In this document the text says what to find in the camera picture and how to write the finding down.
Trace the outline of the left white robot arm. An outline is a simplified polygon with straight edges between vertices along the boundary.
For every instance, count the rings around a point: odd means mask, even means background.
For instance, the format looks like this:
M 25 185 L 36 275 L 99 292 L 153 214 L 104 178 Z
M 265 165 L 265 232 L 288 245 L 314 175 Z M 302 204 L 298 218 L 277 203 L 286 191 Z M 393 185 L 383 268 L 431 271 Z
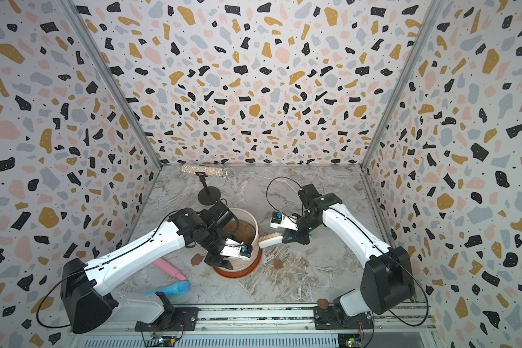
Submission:
M 238 218 L 223 203 L 196 212 L 184 208 L 169 213 L 159 226 L 139 239 L 100 258 L 69 261 L 62 271 L 60 297 L 72 332 L 83 334 L 113 321 L 131 321 L 141 329 L 170 329 L 176 309 L 167 294 L 116 291 L 126 278 L 162 256 L 189 244 L 206 250 L 204 261 L 213 268 L 232 269 L 230 258 L 248 260 L 250 245 L 222 229 Z

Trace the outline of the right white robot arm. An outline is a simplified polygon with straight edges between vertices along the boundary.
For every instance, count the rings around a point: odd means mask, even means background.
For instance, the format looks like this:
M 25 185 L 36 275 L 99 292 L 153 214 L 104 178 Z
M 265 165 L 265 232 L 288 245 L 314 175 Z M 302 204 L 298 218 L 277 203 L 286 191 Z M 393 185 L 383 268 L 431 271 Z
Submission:
M 410 257 L 401 246 L 393 248 L 371 233 L 334 193 L 320 194 L 314 185 L 298 191 L 302 214 L 291 217 L 273 212 L 271 227 L 283 228 L 284 244 L 310 243 L 320 226 L 332 230 L 353 252 L 363 267 L 360 286 L 336 298 L 333 315 L 339 324 L 363 313 L 381 315 L 416 294 Z

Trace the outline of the cream ceramic pot with soil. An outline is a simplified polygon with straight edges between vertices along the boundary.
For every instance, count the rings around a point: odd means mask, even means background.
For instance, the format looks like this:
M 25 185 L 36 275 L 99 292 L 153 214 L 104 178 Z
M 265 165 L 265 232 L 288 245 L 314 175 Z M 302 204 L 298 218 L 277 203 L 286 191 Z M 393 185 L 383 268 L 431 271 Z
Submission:
M 250 244 L 253 247 L 253 252 L 251 258 L 249 260 L 243 260 L 239 258 L 226 258 L 233 265 L 233 270 L 225 271 L 242 271 L 247 268 L 258 256 L 260 248 L 259 248 L 259 232 L 258 232 L 258 223 L 256 219 L 246 210 L 242 210 L 239 208 L 231 208 L 231 212 L 234 216 L 237 217 L 238 222 L 232 218 L 230 222 L 228 222 L 219 233 L 224 237 L 233 236 L 233 240 Z

